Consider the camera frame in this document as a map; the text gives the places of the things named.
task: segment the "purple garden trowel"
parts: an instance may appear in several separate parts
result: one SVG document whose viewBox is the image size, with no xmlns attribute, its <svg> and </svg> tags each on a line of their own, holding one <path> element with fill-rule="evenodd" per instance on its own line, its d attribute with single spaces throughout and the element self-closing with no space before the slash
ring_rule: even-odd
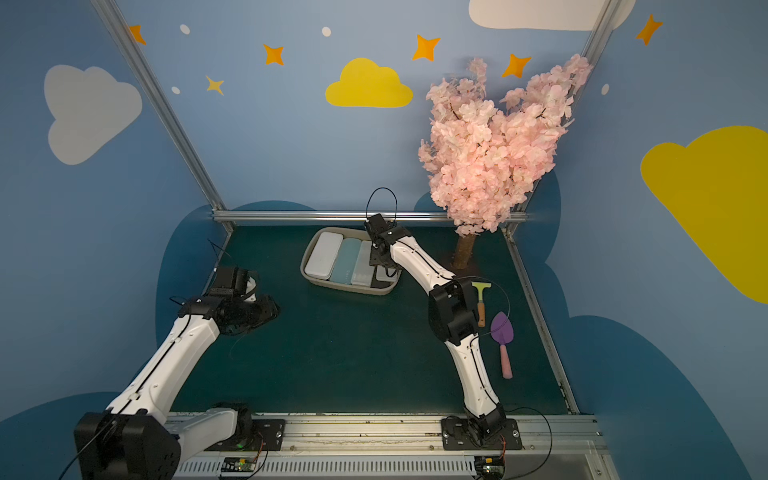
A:
<svg viewBox="0 0 768 480">
<path fill-rule="evenodd" d="M 491 337 L 501 346 L 502 351 L 502 376 L 506 379 L 512 378 L 512 367 L 509 365 L 509 355 L 507 355 L 507 343 L 515 338 L 515 331 L 512 324 L 504 312 L 496 313 L 491 322 Z"/>
</svg>

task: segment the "black mounting plate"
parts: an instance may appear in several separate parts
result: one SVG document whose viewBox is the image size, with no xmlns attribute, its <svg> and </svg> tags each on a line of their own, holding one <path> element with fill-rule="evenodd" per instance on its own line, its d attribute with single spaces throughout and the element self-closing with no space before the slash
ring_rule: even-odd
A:
<svg viewBox="0 0 768 480">
<path fill-rule="evenodd" d="M 442 447 L 444 450 L 502 450 L 502 436 L 507 442 L 507 450 L 522 450 L 523 441 L 515 419 L 507 419 L 504 428 L 492 442 L 478 447 L 469 436 L 467 419 L 447 417 L 441 422 Z"/>
<path fill-rule="evenodd" d="M 239 439 L 235 439 L 234 437 L 229 437 L 226 440 L 222 440 L 221 442 L 214 443 L 210 447 L 206 449 L 208 452 L 238 452 L 240 450 L 243 451 L 254 451 L 257 452 L 259 450 L 259 442 L 262 438 L 264 438 L 264 448 L 263 450 L 270 450 L 272 452 L 280 450 L 280 448 L 283 446 L 283 433 L 285 432 L 286 428 L 286 421 L 285 420 L 262 420 L 262 419 L 253 419 L 253 430 L 251 432 L 253 433 L 253 440 L 251 441 L 250 445 L 245 446 L 237 446 L 238 442 L 240 442 Z"/>
</svg>

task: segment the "wooden handle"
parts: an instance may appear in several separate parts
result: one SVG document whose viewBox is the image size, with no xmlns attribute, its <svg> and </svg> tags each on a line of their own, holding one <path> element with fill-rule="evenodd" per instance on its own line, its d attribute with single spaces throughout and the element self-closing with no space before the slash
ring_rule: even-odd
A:
<svg viewBox="0 0 768 480">
<path fill-rule="evenodd" d="M 478 303 L 478 313 L 480 314 L 478 326 L 483 328 L 485 327 L 485 304 L 483 302 Z"/>
</svg>

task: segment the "pink handle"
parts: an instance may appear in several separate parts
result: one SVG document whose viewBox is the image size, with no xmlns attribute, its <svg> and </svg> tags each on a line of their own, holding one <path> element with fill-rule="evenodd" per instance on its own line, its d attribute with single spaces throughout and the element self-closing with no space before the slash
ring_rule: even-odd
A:
<svg viewBox="0 0 768 480">
<path fill-rule="evenodd" d="M 512 378 L 512 367 L 509 365 L 509 355 L 507 355 L 507 346 L 499 345 L 502 349 L 502 376 L 509 380 Z"/>
</svg>

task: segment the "metal vent grille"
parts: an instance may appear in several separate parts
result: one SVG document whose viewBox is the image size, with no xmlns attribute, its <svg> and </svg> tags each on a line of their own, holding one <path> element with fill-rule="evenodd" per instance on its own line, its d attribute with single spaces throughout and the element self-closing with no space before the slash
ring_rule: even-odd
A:
<svg viewBox="0 0 768 480">
<path fill-rule="evenodd" d="M 179 465 L 174 478 L 216 478 L 220 470 L 218 457 L 210 460 L 193 457 Z"/>
<path fill-rule="evenodd" d="M 472 461 L 464 456 L 432 457 L 315 457 L 269 458 L 261 473 L 265 476 L 397 476 L 474 474 Z"/>
</svg>

